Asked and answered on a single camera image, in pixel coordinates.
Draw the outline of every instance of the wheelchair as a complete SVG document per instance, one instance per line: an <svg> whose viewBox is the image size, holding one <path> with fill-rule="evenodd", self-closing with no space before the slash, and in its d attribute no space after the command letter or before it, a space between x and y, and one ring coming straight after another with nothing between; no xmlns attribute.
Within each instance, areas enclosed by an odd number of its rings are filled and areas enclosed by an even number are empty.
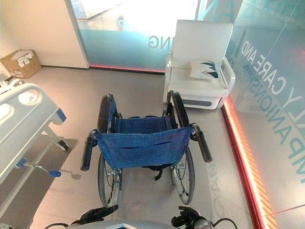
<svg viewBox="0 0 305 229"><path fill-rule="evenodd" d="M188 147L197 141L205 162L211 162L203 132L196 123L189 123L178 92L170 91L161 117L146 116L124 119L118 112L113 95L102 98L97 129L85 142L81 170L90 167L92 148L99 146L98 189L104 207L114 206L122 190L124 168L147 167L159 171L170 168L172 183L180 200L188 205L193 198L195 172Z"/></svg>

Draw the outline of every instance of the handlebar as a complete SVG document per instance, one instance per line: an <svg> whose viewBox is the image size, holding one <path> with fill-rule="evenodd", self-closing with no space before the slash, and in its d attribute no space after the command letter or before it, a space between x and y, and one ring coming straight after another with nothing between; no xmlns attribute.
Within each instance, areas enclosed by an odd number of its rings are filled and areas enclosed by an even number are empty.
<svg viewBox="0 0 305 229"><path fill-rule="evenodd" d="M88 171L90 167L92 148L97 145L97 140L94 136L97 130L91 130L85 142L85 148L81 160L81 171Z"/></svg>
<svg viewBox="0 0 305 229"><path fill-rule="evenodd" d="M212 155L211 155L209 147L208 147L208 145L205 141L203 132L200 130L199 126L196 123L190 124L190 127L192 127L195 130L195 134L191 135L191 139L193 141L198 142L204 161L205 162L211 162L212 161Z"/></svg>

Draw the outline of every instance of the bed caster wheel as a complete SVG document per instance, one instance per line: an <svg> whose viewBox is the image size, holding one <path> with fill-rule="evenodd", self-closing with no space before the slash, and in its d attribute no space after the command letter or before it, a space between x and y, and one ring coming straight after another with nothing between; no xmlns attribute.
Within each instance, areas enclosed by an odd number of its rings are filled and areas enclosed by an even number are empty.
<svg viewBox="0 0 305 229"><path fill-rule="evenodd" d="M62 150L62 151L66 151L69 149L69 146L68 144L64 141L64 140L60 140L58 143L57 143L58 147Z"/></svg>
<svg viewBox="0 0 305 229"><path fill-rule="evenodd" d="M0 223L0 229L15 229L15 228L5 223Z"/></svg>

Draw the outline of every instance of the decorative pillow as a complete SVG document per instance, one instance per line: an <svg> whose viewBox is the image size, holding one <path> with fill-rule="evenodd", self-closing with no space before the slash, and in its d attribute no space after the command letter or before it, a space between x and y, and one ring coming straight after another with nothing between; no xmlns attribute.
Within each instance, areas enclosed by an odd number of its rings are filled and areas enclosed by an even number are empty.
<svg viewBox="0 0 305 229"><path fill-rule="evenodd" d="M218 78L215 64L208 61L192 61L190 77L199 80L212 80Z"/></svg>

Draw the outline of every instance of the frosted glass panel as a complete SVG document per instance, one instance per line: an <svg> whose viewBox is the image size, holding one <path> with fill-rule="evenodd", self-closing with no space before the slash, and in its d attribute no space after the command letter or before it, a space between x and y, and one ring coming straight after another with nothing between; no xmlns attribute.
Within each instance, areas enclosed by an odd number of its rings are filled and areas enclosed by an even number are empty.
<svg viewBox="0 0 305 229"><path fill-rule="evenodd" d="M90 66L164 72L177 19L194 0L71 0Z"/></svg>

